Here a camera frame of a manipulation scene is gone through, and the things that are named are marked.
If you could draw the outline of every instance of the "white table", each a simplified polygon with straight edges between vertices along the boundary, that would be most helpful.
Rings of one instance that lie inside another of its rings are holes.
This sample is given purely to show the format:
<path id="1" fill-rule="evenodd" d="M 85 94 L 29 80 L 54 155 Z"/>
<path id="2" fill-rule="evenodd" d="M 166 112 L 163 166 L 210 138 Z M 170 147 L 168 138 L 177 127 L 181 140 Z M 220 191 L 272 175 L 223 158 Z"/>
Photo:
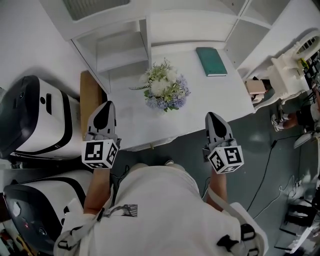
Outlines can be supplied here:
<path id="1" fill-rule="evenodd" d="M 138 151 L 169 143 L 178 136 L 205 128 L 207 112 L 215 112 L 227 122 L 254 112 L 247 89 L 223 50 L 218 50 L 228 72 L 227 76 L 206 77 L 198 55 L 193 49 L 166 46 L 152 51 L 152 62 L 163 62 L 164 58 L 183 74 L 191 91 L 186 105 L 179 110 L 168 110 L 157 115 L 146 106 L 143 90 L 129 90 L 129 86 L 139 86 L 139 75 L 114 82 L 108 99 L 113 101 L 116 111 L 116 134 L 122 138 L 121 149 Z"/>

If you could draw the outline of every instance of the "green book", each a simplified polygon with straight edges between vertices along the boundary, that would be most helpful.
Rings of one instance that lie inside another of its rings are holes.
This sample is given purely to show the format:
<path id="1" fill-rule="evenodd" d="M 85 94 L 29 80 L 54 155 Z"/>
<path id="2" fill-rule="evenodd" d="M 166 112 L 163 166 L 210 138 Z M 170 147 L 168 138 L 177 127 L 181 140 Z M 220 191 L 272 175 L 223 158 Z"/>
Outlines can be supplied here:
<path id="1" fill-rule="evenodd" d="M 227 70 L 219 53 L 211 47 L 198 47 L 195 49 L 207 77 L 224 77 Z"/>

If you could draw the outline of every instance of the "person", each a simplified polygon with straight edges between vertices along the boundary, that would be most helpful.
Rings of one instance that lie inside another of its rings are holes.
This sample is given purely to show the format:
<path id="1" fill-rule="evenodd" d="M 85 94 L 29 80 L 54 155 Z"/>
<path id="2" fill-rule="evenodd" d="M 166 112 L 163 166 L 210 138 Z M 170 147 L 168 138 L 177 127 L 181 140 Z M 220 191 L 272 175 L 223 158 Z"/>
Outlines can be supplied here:
<path id="1" fill-rule="evenodd" d="M 226 174 L 212 170 L 209 186 L 227 201 Z M 172 160 L 164 166 L 134 165 L 110 207 L 112 191 L 110 170 L 95 169 L 83 214 L 66 214 L 54 255 L 223 256 L 230 253 L 217 246 L 222 237 L 241 240 L 238 219 L 222 212 L 209 196 L 204 202 L 195 180 Z M 77 250 L 63 247 L 64 234 L 69 236 L 96 216 Z"/>
<path id="2" fill-rule="evenodd" d="M 303 106 L 299 111 L 286 114 L 279 108 L 279 119 L 273 114 L 271 117 L 271 123 L 276 132 L 290 129 L 297 125 L 314 127 L 315 122 L 320 120 L 320 95 L 317 86 L 312 88 L 316 101 L 311 105 Z"/>

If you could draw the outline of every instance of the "white flower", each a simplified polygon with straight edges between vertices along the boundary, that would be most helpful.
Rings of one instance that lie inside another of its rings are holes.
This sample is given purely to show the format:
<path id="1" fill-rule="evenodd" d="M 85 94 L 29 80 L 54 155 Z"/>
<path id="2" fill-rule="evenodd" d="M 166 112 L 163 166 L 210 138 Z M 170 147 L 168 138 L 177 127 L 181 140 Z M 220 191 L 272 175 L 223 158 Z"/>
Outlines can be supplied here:
<path id="1" fill-rule="evenodd" d="M 160 81 L 155 80 L 151 84 L 151 92 L 155 96 L 161 96 L 165 89 L 167 89 L 171 84 L 164 79 Z"/>
<path id="2" fill-rule="evenodd" d="M 177 73 L 175 71 L 169 69 L 169 70 L 166 71 L 166 78 L 169 81 L 174 83 L 176 81 L 176 79 L 177 79 Z"/>
<path id="3" fill-rule="evenodd" d="M 142 76 L 140 76 L 139 82 L 141 84 L 146 84 L 149 80 L 149 76 L 147 74 L 143 74 Z"/>

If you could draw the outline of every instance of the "sneaker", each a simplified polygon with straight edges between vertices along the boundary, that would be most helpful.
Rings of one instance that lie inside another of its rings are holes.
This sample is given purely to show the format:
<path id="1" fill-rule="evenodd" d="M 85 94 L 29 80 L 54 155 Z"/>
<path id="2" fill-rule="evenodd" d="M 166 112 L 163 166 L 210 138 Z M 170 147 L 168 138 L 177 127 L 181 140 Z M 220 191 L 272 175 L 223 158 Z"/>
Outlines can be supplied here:
<path id="1" fill-rule="evenodd" d="M 167 165 L 173 165 L 174 163 L 175 163 L 175 162 L 170 159 L 170 160 L 166 161 L 164 165 L 165 165 L 165 166 L 167 166 Z"/>
<path id="2" fill-rule="evenodd" d="M 280 122 L 284 122 L 285 121 L 285 119 L 284 119 L 284 110 L 282 109 L 282 105 L 280 105 L 279 106 L 279 108 L 278 108 L 278 116 L 279 116 L 279 120 L 280 120 Z"/>
<path id="3" fill-rule="evenodd" d="M 271 116 L 271 124 L 273 125 L 274 130 L 275 130 L 276 132 L 279 132 L 279 131 L 280 131 L 280 129 L 277 127 L 278 124 L 279 124 L 279 121 L 277 120 L 277 117 L 276 117 L 275 114 L 273 114 L 273 115 Z"/>

